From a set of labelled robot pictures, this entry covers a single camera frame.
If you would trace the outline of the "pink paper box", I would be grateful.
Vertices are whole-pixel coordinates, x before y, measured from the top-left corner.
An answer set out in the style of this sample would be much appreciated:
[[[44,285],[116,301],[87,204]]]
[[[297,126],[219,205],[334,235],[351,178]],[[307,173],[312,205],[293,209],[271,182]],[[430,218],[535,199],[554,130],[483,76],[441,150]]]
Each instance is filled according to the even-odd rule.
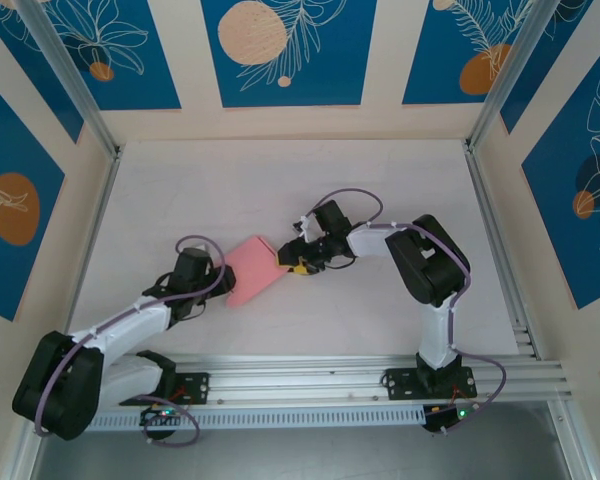
[[[251,236],[230,251],[225,260],[236,280],[227,296],[229,308],[246,304],[287,273],[278,265],[274,248],[262,236]]]

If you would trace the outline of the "blue poster with peach circle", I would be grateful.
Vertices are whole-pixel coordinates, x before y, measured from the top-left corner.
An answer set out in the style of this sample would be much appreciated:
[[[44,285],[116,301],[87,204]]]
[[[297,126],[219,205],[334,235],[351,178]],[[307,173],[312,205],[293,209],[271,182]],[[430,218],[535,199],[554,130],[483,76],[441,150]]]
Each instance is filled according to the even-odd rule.
[[[358,106],[377,0],[200,0],[226,109]]]

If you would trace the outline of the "grey metal sheet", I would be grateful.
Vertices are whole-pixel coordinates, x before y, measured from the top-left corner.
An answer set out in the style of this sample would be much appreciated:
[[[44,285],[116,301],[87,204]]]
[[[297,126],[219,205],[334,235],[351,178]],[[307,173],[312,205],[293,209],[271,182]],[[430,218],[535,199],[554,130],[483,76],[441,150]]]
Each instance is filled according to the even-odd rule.
[[[212,431],[194,446],[132,434],[49,441],[32,480],[571,480],[547,435],[430,436],[412,428]]]

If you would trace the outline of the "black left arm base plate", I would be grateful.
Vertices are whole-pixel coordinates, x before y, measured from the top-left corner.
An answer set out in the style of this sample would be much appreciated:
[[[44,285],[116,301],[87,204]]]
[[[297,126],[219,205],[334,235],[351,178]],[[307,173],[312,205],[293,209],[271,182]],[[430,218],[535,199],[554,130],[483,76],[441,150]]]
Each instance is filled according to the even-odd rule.
[[[208,373],[175,373],[170,379],[161,381],[149,396],[178,405],[205,405],[210,390],[209,380]]]

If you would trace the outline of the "aluminium mounting rail beam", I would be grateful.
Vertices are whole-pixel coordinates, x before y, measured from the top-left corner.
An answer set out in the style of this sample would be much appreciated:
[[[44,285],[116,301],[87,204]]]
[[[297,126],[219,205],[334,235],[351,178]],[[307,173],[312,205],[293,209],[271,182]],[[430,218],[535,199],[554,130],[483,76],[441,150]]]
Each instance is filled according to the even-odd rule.
[[[416,365],[413,356],[167,355],[179,372],[210,374],[210,408],[283,408],[385,404],[384,371]],[[507,381],[500,402],[569,399],[572,387],[556,360],[497,356]]]

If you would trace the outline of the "aluminium table side rail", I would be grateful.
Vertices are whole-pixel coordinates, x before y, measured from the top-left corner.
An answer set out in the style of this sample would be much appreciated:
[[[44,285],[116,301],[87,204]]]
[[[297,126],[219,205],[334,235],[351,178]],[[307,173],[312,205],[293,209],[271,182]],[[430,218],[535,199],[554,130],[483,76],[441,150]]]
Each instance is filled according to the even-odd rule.
[[[62,312],[63,340],[58,343],[57,362],[54,364],[57,374],[64,371],[70,372],[76,359],[80,363],[84,356],[87,357],[87,364],[92,364],[89,342],[95,335],[92,335],[89,329],[77,332],[69,332],[68,329],[71,327],[84,278],[115,184],[119,164],[118,156],[108,159],[102,174],[93,182],[87,180],[87,176],[94,172],[93,168],[89,168],[86,173],[79,175],[76,180],[77,186],[85,187],[86,190],[82,196],[77,198],[76,206],[70,208],[71,222],[65,221],[62,224],[63,227],[66,227],[66,234],[63,238],[69,239],[69,234],[72,235],[71,249],[69,250],[72,263],[66,261],[62,264],[63,267],[68,268],[67,274],[63,277],[63,286],[68,290],[64,293]]]
[[[506,251],[503,236],[501,234],[496,211],[492,204],[485,179],[481,172],[479,161],[469,141],[463,143],[464,155],[469,170],[469,174],[476,193],[476,198],[481,211],[482,219],[485,225],[492,257],[500,281],[505,304],[508,310],[510,323],[515,335],[523,335],[526,338],[523,344],[521,355],[533,357],[537,360],[543,360],[542,349],[538,347],[533,328],[530,324],[530,317],[527,306],[523,300],[517,279]]]

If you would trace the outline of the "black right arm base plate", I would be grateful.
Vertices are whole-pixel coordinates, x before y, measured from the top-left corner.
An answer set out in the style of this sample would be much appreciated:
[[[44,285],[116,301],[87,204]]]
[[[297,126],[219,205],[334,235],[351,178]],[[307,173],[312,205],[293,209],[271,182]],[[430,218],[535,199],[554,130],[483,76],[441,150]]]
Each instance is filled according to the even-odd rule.
[[[451,400],[454,395],[477,397],[473,371],[460,367],[450,374],[426,373],[418,368],[387,369],[381,385],[390,400]]]

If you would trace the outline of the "blue floral wall poster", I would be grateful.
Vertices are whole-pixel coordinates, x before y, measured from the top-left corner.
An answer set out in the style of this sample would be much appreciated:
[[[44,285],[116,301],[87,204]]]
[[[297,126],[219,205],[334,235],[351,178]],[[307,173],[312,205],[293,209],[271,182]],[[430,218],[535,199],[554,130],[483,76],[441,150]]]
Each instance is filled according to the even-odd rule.
[[[13,321],[65,179],[0,94],[0,317]]]
[[[404,105],[482,102],[534,0],[430,0]]]
[[[600,57],[524,160],[576,307],[600,298]]]
[[[84,119],[26,27],[13,0],[0,0],[0,38],[68,136],[77,144]]]
[[[500,116],[511,134],[593,0],[560,0],[505,100]]]
[[[181,108],[148,0],[50,0],[43,9],[101,110]]]

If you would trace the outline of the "aluminium corner post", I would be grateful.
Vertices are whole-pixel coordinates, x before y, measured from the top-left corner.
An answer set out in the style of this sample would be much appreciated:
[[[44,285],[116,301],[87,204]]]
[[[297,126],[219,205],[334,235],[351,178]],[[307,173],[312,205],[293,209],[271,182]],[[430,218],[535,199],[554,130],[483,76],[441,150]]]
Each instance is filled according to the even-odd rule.
[[[119,157],[119,144],[106,125],[95,99],[42,6],[37,0],[13,2],[72,103],[109,160],[115,163]]]
[[[559,1],[528,0],[526,2],[526,6],[529,8],[529,15],[522,23],[519,34],[512,44],[509,56],[504,62],[503,69],[496,78],[491,92],[487,94],[478,120],[467,138],[473,151],[486,139],[494,122],[501,121],[503,124],[500,110]]]

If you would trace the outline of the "aluminium frame bar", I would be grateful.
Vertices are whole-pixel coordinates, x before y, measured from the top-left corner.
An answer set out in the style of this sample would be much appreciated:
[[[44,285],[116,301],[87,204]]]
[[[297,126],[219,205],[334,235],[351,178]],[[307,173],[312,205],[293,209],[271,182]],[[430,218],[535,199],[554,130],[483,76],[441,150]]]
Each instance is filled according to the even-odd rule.
[[[600,456],[574,400],[547,402],[571,480],[600,480]]]
[[[0,480],[31,480],[41,444],[33,424],[18,417],[0,454]]]

